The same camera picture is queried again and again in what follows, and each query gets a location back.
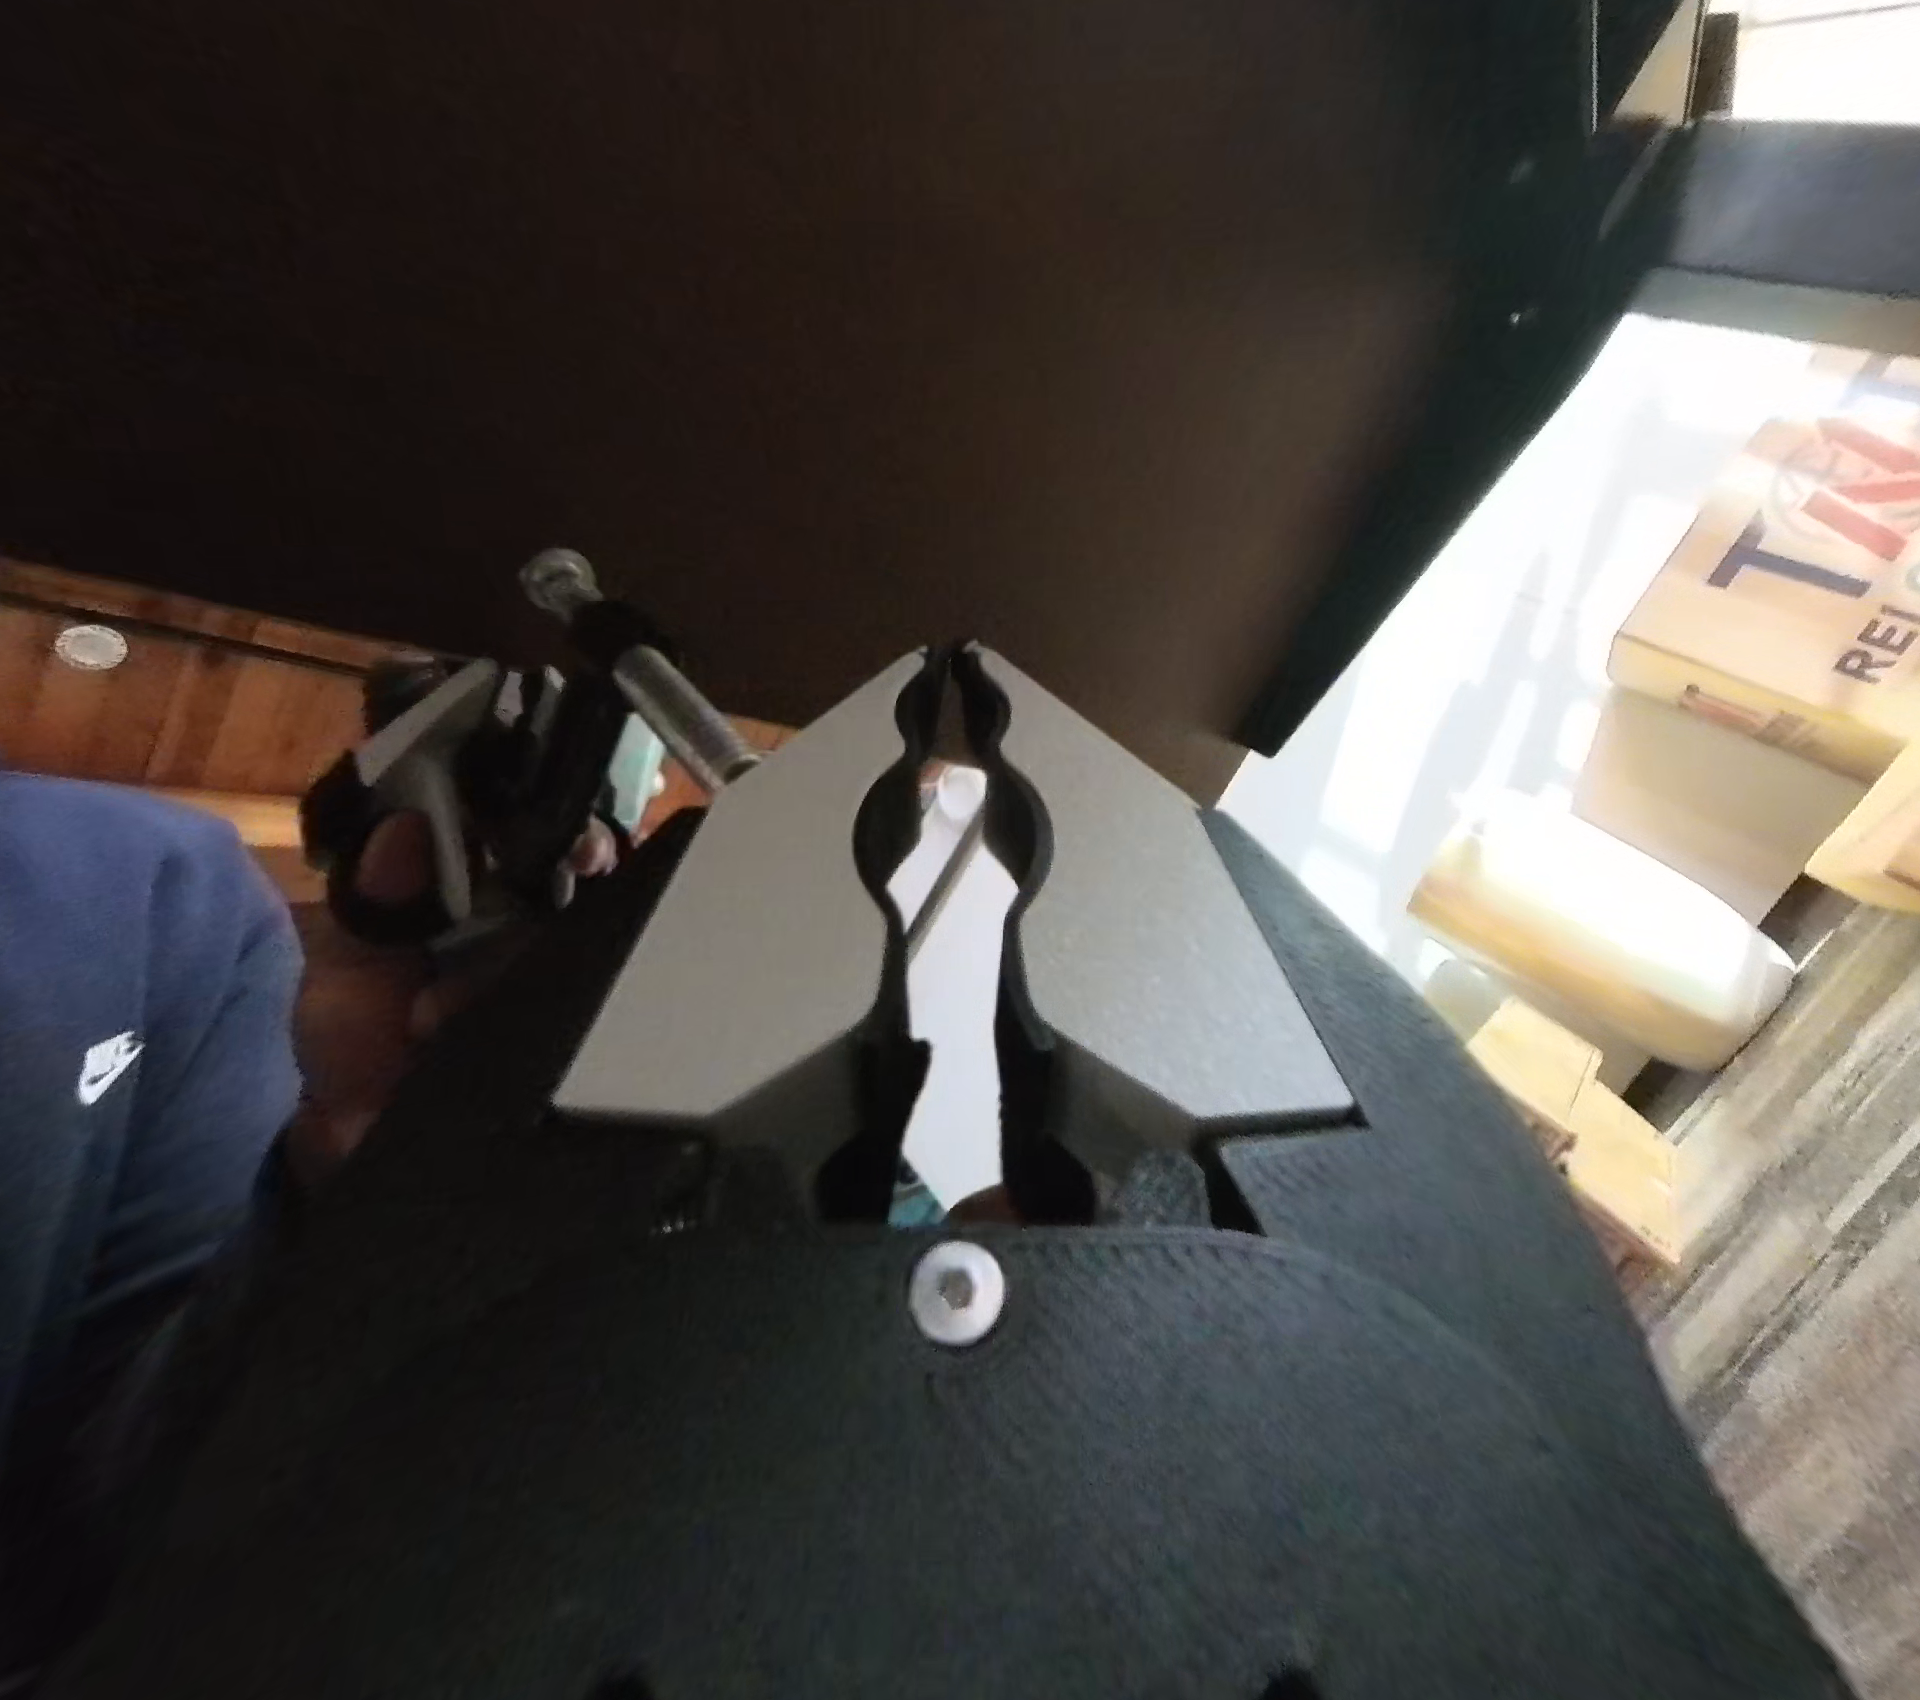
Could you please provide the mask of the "cream plastic wrap roll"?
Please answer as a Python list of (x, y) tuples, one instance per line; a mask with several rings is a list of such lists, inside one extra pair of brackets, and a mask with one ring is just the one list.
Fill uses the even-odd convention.
[(1406, 911), (1567, 1027), (1702, 1073), (1760, 1032), (1798, 973), (1721, 896), (1512, 793), (1451, 828)]

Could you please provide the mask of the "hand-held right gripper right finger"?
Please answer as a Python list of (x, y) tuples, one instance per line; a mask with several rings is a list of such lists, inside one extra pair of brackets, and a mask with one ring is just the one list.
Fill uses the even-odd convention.
[(1013, 880), (993, 1001), (999, 1176), (1091, 1217), (1140, 1160), (1346, 1123), (1346, 1084), (1201, 808), (1005, 655), (954, 652)]

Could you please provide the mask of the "stack of cardboard boxes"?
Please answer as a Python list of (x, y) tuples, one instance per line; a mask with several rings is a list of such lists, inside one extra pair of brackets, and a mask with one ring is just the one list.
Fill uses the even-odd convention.
[(1509, 997), (1465, 1052), (1533, 1132), (1609, 1263), (1675, 1273), (1685, 1247), (1673, 1145), (1599, 1079), (1599, 1050)]

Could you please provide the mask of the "grey desk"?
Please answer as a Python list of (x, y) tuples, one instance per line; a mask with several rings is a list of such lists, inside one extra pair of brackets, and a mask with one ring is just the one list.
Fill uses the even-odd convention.
[(1916, 130), (1695, 0), (4, 0), (4, 553), (801, 723), (979, 636), (1276, 751), (1630, 310), (1916, 345)]

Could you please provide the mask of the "black C-clamp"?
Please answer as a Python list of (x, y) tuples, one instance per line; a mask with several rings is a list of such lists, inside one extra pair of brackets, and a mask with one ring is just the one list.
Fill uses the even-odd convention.
[[(664, 744), (694, 786), (715, 796), (752, 769), (762, 750), (665, 653), (655, 624), (624, 602), (611, 602), (586, 555), (539, 549), (520, 569), (523, 595), (561, 621), (579, 660), (613, 682), (629, 709)], [(941, 809), (963, 818), (948, 856), (903, 924), (905, 961), (921, 954), (955, 888), (985, 844), (985, 775), (948, 766), (924, 778), (921, 815)], [(971, 805), (962, 813), (960, 802)]]

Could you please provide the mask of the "person's dark blue top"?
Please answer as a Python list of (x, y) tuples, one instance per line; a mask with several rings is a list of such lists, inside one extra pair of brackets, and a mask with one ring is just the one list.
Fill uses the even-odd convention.
[(248, 1220), (297, 1100), (302, 967), (227, 821), (4, 772), (6, 1473), (54, 1457)]

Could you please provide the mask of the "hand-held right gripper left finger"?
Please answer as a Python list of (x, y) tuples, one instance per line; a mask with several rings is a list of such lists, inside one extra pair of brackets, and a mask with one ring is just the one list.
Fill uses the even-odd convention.
[(552, 1092), (889, 1211), (929, 1047), (889, 884), (919, 839), (948, 653), (899, 655), (715, 793)]

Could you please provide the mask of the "printed cardboard moving box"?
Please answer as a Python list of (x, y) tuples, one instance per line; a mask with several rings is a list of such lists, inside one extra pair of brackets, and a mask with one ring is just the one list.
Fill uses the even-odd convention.
[(1607, 682), (1855, 782), (1917, 731), (1917, 361), (1815, 347), (1613, 631)]

